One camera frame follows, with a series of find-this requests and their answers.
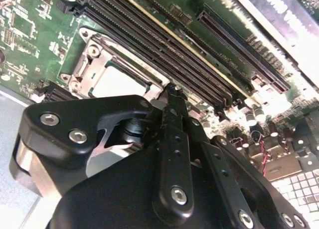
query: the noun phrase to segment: black mounting arm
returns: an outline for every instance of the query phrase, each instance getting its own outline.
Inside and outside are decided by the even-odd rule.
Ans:
[[[49,228],[309,228],[225,138],[208,140],[179,91],[160,99],[163,111],[139,96],[25,110],[10,170],[56,202]],[[144,146],[87,178],[101,129],[109,146]]]

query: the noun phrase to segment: black plastic bracket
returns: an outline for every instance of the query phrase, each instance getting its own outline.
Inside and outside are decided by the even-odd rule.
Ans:
[[[19,135],[29,149],[56,165],[77,169],[85,167],[99,130],[106,129],[105,137],[109,137],[120,121],[145,119],[152,109],[147,100],[135,95],[34,104],[23,113]],[[40,117],[48,113],[58,118],[57,125],[41,122]],[[81,144],[71,141],[73,130],[84,132],[87,140]]]
[[[170,226],[186,222],[194,210],[187,134],[182,130],[187,116],[185,100],[168,90],[167,107],[163,110],[159,133],[159,159],[155,176],[153,208]]]

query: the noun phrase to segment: screw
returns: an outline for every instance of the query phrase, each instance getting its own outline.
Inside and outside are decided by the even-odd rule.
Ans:
[[[299,225],[301,225],[303,228],[306,227],[306,225],[304,224],[304,222],[300,219],[299,216],[294,215],[295,220],[298,222]]]
[[[171,197],[174,199],[176,203],[180,205],[185,205],[187,202],[187,196],[185,192],[177,187],[171,189]]]
[[[91,57],[97,57],[100,54],[99,48],[95,45],[89,46],[87,52]]]
[[[243,210],[240,210],[238,213],[240,221],[247,227],[248,229],[251,229],[254,227],[254,222],[251,219],[251,217]]]
[[[293,221],[291,220],[291,218],[290,218],[287,214],[282,213],[282,216],[283,216],[283,219],[284,219],[285,223],[286,223],[289,227],[293,228],[293,227],[295,226],[294,223],[293,223]]]
[[[225,139],[223,139],[223,138],[221,138],[221,139],[220,139],[220,142],[221,142],[221,144],[222,144],[222,145],[224,145],[224,146],[226,146],[226,145],[227,145],[226,140],[225,140]]]
[[[145,107],[145,108],[148,108],[148,107],[149,107],[148,103],[145,102],[144,100],[142,100],[142,101],[140,102],[140,104],[141,104],[143,107]]]
[[[177,112],[176,112],[175,109],[171,108],[171,109],[170,109],[170,112],[171,112],[173,115],[177,116]]]
[[[69,134],[69,139],[77,144],[85,143],[88,140],[85,132],[81,130],[73,130]]]
[[[47,126],[55,126],[60,122],[59,117],[51,113],[42,114],[40,120],[41,123]]]
[[[196,126],[199,126],[199,122],[198,122],[197,120],[192,119],[191,121],[192,121],[192,122],[193,122],[193,124],[195,124]]]

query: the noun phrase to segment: hole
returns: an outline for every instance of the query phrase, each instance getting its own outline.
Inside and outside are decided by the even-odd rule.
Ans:
[[[221,160],[221,157],[218,154],[214,154],[215,158],[217,158],[218,160]]]
[[[83,36],[83,37],[88,37],[88,36],[89,36],[89,33],[88,33],[87,31],[84,31],[84,32],[82,32],[82,36]]]
[[[181,139],[180,139],[180,137],[179,136],[175,136],[175,140],[177,141],[177,142],[181,142]]]
[[[226,172],[225,170],[221,170],[221,173],[225,176],[225,177],[229,177],[228,172]]]
[[[176,154],[176,156],[181,157],[181,152],[180,152],[180,150],[175,150],[175,154]]]
[[[45,120],[50,123],[54,122],[54,119],[51,116],[47,116]]]

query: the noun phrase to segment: black connector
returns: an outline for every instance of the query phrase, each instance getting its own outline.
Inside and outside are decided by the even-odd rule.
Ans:
[[[209,6],[204,5],[197,21],[277,92],[285,93],[290,89],[282,75]]]

